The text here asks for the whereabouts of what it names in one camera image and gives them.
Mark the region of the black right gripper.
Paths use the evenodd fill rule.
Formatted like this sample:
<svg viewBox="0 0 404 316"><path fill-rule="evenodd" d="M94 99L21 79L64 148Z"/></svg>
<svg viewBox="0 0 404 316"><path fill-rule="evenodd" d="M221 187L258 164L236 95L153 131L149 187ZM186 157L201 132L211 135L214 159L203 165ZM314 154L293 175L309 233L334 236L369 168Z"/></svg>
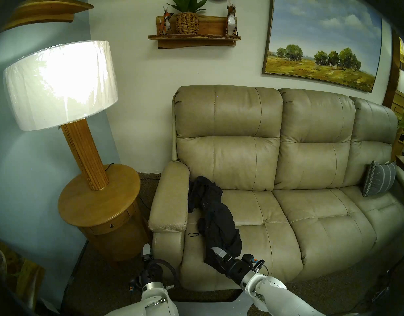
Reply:
<svg viewBox="0 0 404 316"><path fill-rule="evenodd" d="M212 247L215 258L221 262L227 278L231 279L239 286L247 286L249 280L254 275L253 255L243 255L242 259L233 258L220 247Z"/></svg>

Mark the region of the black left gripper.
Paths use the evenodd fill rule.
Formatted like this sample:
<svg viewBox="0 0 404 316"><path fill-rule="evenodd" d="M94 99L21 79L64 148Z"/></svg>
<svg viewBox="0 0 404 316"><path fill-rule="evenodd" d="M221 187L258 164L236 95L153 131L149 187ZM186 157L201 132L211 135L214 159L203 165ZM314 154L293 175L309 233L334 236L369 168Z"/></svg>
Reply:
<svg viewBox="0 0 404 316"><path fill-rule="evenodd" d="M139 275L140 285L145 286L152 282L162 282L163 269L158 264L161 259L152 259L152 249L149 243L146 243L142 249L143 270Z"/></svg>

